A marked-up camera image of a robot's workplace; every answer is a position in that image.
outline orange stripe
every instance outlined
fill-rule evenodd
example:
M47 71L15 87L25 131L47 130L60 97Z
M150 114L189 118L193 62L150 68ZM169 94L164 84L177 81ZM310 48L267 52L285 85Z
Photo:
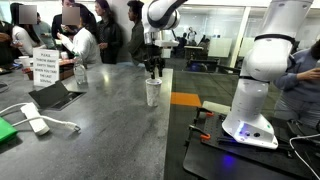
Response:
M185 105L185 106L201 106L199 96L197 94L189 93L171 93L171 104Z

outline paper sign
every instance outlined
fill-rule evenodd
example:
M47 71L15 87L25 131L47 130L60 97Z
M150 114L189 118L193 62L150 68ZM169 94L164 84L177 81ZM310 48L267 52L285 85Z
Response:
M33 49L34 85L47 87L59 78L59 51Z

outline robotic arm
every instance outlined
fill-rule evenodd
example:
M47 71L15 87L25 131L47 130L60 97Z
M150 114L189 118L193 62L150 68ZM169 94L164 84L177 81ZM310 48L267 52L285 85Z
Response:
M159 69L159 76L162 77L162 69L165 66L161 58L160 47L178 46L175 41L159 40L161 30L170 30L178 26L180 14L177 11L187 0L154 0L146 3L142 8L142 23L144 27L144 40L147 45L148 59L144 61L146 70L155 78L154 70Z
M162 76L164 61L158 40L161 30L173 29L179 24L176 9L186 0L154 0L142 8L144 39L148 46L145 65L154 78L158 67ZM313 0L272 0L263 18L259 35L252 50L244 59L232 108L222 123L223 129L237 142L276 149L278 141L274 129L261 115L268 94L269 82L287 69L287 59L295 36L304 21Z

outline power strip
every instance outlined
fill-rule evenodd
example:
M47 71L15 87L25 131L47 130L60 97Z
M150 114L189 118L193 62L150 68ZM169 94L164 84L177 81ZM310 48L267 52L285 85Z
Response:
M34 105L34 103L28 103L21 107L21 111L25 114L27 119L39 117L40 114L38 112L38 108ZM47 133L50 128L49 126L44 122L42 118L38 118L35 120L29 121L33 131L36 133L36 135L43 135Z

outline floor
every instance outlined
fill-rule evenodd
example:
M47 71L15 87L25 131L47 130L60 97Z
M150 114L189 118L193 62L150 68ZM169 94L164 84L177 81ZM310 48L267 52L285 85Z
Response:
M236 75L220 78L216 73L183 71L185 66L184 59L166 61L166 67L174 70L164 173L164 179L169 180L197 179L185 172L182 166L185 156L184 143L188 137L188 125L196 116L196 107L201 106L204 101L231 106L238 81ZM278 96L279 90L271 85L263 114L273 114L272 108Z

